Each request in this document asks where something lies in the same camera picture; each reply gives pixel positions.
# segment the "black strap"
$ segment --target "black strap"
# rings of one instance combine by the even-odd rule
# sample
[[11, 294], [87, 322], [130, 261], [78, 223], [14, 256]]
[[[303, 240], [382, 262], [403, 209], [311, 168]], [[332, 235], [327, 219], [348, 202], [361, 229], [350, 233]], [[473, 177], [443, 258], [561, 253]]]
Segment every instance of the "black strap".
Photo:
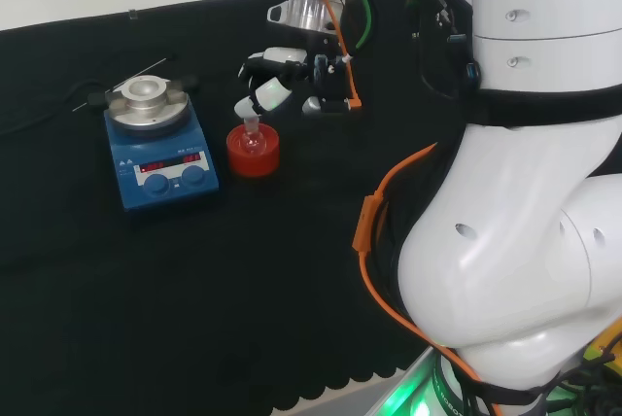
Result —
[[480, 397], [490, 403], [508, 406], [529, 406], [548, 390], [547, 387], [534, 387], [530, 390], [511, 390], [484, 382], [474, 382], [453, 363], [452, 368], [458, 383], [469, 395]]

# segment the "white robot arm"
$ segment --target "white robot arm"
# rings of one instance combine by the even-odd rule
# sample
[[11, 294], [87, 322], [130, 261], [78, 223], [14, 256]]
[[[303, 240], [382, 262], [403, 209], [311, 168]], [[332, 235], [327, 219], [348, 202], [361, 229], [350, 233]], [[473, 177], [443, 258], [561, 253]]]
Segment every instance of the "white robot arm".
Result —
[[[520, 92], [527, 103], [534, 93], [622, 85], [620, 6], [473, 0], [481, 89]], [[583, 121], [562, 108], [548, 125], [470, 124], [405, 240], [397, 269], [407, 312], [485, 382], [543, 386], [622, 316], [622, 176], [589, 178], [620, 139], [620, 116], [622, 107]], [[502, 410], [521, 415], [536, 404]], [[444, 414], [440, 404], [431, 411]]]

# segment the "green light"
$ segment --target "green light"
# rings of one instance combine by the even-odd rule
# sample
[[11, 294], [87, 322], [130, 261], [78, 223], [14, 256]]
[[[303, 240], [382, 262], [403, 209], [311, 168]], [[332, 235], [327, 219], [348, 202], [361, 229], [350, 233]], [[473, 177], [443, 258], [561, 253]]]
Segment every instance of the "green light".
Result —
[[412, 407], [410, 416], [430, 416], [430, 409], [424, 401], [421, 401]]
[[414, 383], [409, 383], [408, 385], [403, 385], [396, 389], [393, 394], [387, 398], [378, 414], [382, 416], [393, 416], [396, 414], [396, 411], [398, 411], [406, 399], [412, 395], [416, 387]]

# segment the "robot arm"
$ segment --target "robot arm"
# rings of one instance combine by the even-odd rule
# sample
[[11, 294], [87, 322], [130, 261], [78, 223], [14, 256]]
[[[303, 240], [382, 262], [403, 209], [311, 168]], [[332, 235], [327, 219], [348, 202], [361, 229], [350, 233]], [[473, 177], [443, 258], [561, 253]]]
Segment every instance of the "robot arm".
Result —
[[271, 48], [249, 56], [238, 77], [249, 82], [250, 95], [235, 105], [242, 120], [258, 117], [278, 108], [292, 95], [292, 84], [307, 74], [307, 52]]

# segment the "black cloth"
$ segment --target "black cloth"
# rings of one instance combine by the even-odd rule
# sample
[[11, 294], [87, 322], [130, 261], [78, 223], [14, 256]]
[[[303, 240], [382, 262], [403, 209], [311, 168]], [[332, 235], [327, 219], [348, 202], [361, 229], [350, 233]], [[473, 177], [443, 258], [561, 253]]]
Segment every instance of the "black cloth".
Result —
[[282, 1], [0, 33], [3, 127], [61, 106], [76, 82], [112, 86], [175, 53], [152, 73], [198, 75], [191, 98], [222, 184], [124, 213], [103, 118], [71, 113], [88, 90], [0, 138], [0, 413], [261, 416], [349, 378], [392, 375], [425, 349], [370, 298], [350, 245], [363, 197], [405, 157], [455, 139], [458, 105], [421, 85], [404, 0], [376, 0], [377, 40], [353, 61], [363, 109], [303, 119], [299, 90], [266, 118], [281, 137], [277, 174], [234, 177], [225, 137], [248, 93], [241, 64], [305, 47], [265, 22]]

